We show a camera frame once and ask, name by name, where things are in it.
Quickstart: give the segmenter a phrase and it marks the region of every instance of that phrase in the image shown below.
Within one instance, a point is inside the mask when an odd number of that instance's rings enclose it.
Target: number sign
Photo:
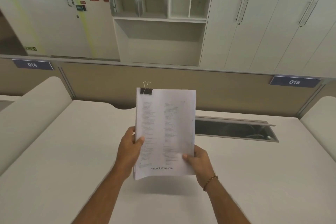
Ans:
[[[49,61],[13,59],[18,68],[54,70]]]
[[[321,79],[318,78],[274,76],[270,84],[279,86],[314,88],[320,81]]]

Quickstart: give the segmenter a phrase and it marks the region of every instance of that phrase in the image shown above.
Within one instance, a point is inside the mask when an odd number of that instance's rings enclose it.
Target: beige partition panel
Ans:
[[[0,58],[0,94],[22,96],[47,78],[56,76],[71,95],[58,67],[53,65],[53,68],[54,71],[17,68],[11,59]]]
[[[300,114],[300,117],[304,116],[310,108],[314,106],[321,98],[325,96],[331,96],[336,98],[336,80],[326,84],[321,91],[313,98],[313,100],[306,106],[306,108]]]
[[[136,87],[197,90],[198,110],[295,116],[316,88],[269,85],[271,75],[64,63],[79,100],[135,107]]]

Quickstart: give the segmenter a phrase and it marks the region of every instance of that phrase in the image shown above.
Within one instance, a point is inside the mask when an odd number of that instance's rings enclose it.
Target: cabinet door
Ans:
[[[302,75],[336,77],[335,39],[336,23],[334,23],[334,26],[305,65]]]
[[[224,68],[244,0],[211,0],[201,67]]]
[[[248,71],[278,0],[245,0],[225,68]]]
[[[276,73],[300,73],[336,21],[336,0],[314,0]]]
[[[312,0],[279,0],[250,66],[251,72],[273,73]]]

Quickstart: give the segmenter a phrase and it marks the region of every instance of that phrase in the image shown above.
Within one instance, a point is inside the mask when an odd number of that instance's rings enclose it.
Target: paper document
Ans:
[[[193,175],[182,154],[194,154],[195,90],[136,89],[136,139],[145,137],[133,178]]]

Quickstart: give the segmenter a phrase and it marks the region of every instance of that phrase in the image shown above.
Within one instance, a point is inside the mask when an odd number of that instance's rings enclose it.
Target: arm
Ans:
[[[204,188],[215,175],[208,153],[195,145],[195,156],[184,154],[183,159],[193,167],[199,185]],[[218,179],[214,178],[207,184],[206,192],[218,224],[250,224]]]
[[[144,138],[135,142],[135,127],[130,127],[119,144],[115,164],[72,224],[108,224],[123,182],[132,172]]]

